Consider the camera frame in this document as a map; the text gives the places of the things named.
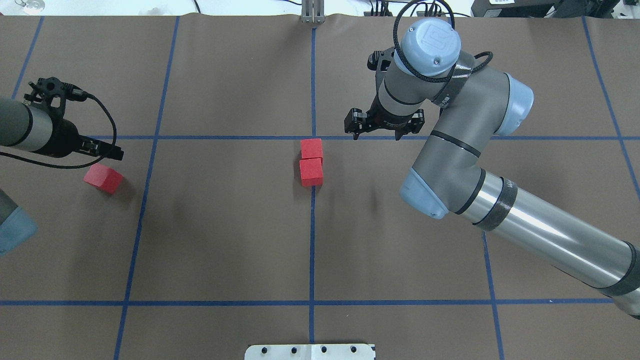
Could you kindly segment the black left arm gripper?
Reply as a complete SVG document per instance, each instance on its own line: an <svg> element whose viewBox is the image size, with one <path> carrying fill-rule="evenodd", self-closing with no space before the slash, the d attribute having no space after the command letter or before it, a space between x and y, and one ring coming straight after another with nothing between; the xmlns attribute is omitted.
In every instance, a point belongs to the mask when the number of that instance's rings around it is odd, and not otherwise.
<svg viewBox="0 0 640 360"><path fill-rule="evenodd" d="M113 143L82 136L78 128L68 120L61 120L53 128L45 144L45 155L51 158L68 157L71 153L122 161L124 151Z"/></svg>

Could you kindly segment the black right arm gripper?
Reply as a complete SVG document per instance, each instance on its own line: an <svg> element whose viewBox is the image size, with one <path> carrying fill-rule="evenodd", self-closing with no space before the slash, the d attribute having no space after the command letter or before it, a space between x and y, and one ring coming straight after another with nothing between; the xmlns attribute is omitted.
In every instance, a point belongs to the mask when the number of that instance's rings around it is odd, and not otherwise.
<svg viewBox="0 0 640 360"><path fill-rule="evenodd" d="M370 122L377 129L394 131L395 141L400 141L405 135L417 134L422 130L425 125L425 114L422 109L416 110L412 115L393 114L383 107L379 98L375 97L367 112L359 108L352 108L347 112L343 130L357 141L362 133L370 131Z"/></svg>

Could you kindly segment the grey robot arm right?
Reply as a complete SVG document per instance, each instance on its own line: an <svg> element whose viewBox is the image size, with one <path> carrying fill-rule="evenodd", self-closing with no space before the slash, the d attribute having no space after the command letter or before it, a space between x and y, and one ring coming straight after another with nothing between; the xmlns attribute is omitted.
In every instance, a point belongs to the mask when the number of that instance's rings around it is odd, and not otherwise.
<svg viewBox="0 0 640 360"><path fill-rule="evenodd" d="M457 214L484 232L545 260L639 317L639 251L551 203L478 166L493 136L512 134L534 103L530 87L489 67L490 51L462 50L454 21L434 17L412 23L393 46L370 55L375 97L368 111L350 110L343 129L355 140L375 130L396 141L425 124L422 106L439 117L407 173L400 195L434 219Z"/></svg>

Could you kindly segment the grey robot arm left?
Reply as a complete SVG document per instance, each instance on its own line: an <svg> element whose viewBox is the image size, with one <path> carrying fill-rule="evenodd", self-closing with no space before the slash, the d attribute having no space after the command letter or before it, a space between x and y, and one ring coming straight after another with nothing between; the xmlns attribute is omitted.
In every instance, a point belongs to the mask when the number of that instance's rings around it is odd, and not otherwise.
<svg viewBox="0 0 640 360"><path fill-rule="evenodd" d="M2 157L13 158L42 167L74 170L90 167L103 159L121 161L123 150L116 144L117 129L108 110L98 98L87 96L105 112L112 127L112 139L104 142L93 137L82 136L77 127L64 118L55 119L52 110L39 109L21 101L2 96L1 98L1 146L9 150L41 155L50 158L64 158L71 153L94 157L93 161L80 165L57 165L49 162L18 156L16 153L2 152ZM38 225L27 210L23 209L5 191L0 194L0 252L9 251L30 239L38 230Z"/></svg>

